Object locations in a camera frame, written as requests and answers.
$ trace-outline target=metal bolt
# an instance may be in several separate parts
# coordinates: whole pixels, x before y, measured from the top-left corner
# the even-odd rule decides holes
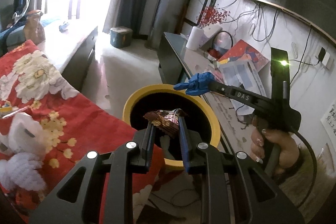
[[[244,160],[244,159],[246,159],[247,155],[244,152],[238,152],[237,157],[241,160]]]
[[[207,149],[209,147],[209,145],[207,143],[199,143],[198,144],[198,148],[200,149]]]
[[[94,159],[95,157],[98,156],[98,153],[96,151],[90,151],[87,155],[86,155],[89,159]]]
[[[132,149],[132,148],[135,148],[137,146],[137,143],[135,142],[129,142],[129,143],[126,143],[126,147],[128,149]]]

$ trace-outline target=yellow trash can rim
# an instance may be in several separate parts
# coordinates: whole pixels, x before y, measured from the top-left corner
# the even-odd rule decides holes
[[[131,112],[136,105],[136,103],[142,99],[143,97],[146,97],[149,94],[152,93],[173,93],[173,94],[178,94],[184,98],[189,99],[192,101],[194,104],[196,104],[206,115],[206,117],[209,120],[210,127],[211,127],[211,140],[210,140],[210,145],[213,145],[215,147],[218,146],[219,141],[221,139],[221,127],[219,125],[218,119],[213,112],[212,108],[199,96],[189,96],[185,94],[184,90],[174,90],[172,85],[168,84],[157,84],[157,85],[149,85],[144,88],[141,88],[134,92],[127,100],[124,111],[123,111],[123,117],[122,120],[126,122],[127,124],[131,125],[130,117],[131,117]],[[173,170],[183,170],[183,162],[181,160],[169,160],[165,159],[165,164],[168,166],[170,169]]]

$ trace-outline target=hand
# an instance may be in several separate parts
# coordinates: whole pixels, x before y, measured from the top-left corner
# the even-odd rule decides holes
[[[255,127],[257,126],[258,121],[256,118],[253,119],[252,124]],[[296,163],[299,157],[299,148],[297,147],[295,140],[288,133],[281,130],[264,129],[263,135],[271,143],[276,143],[281,148],[279,164],[275,168],[274,174],[282,174],[285,169],[292,167]],[[258,158],[263,159],[265,157],[263,135],[260,134],[256,128],[252,132],[250,156],[254,161],[257,161]]]

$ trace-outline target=tiled floor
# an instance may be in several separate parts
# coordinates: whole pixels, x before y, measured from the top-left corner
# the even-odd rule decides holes
[[[157,53],[146,49],[144,41],[134,40],[130,47],[117,49],[110,45],[110,36],[101,33],[82,93],[109,114],[121,118],[123,107],[133,92],[162,83],[158,65]],[[162,223],[200,222],[199,196],[194,190],[192,177],[186,173],[153,192],[150,200],[161,211],[178,217],[167,217]],[[146,216],[143,223],[150,224]]]

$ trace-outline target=led light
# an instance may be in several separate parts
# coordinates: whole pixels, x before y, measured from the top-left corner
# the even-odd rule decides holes
[[[289,64],[287,63],[287,61],[285,61],[285,60],[280,61],[280,63],[281,63],[281,65],[283,65],[283,66],[287,66],[287,65],[289,65]]]

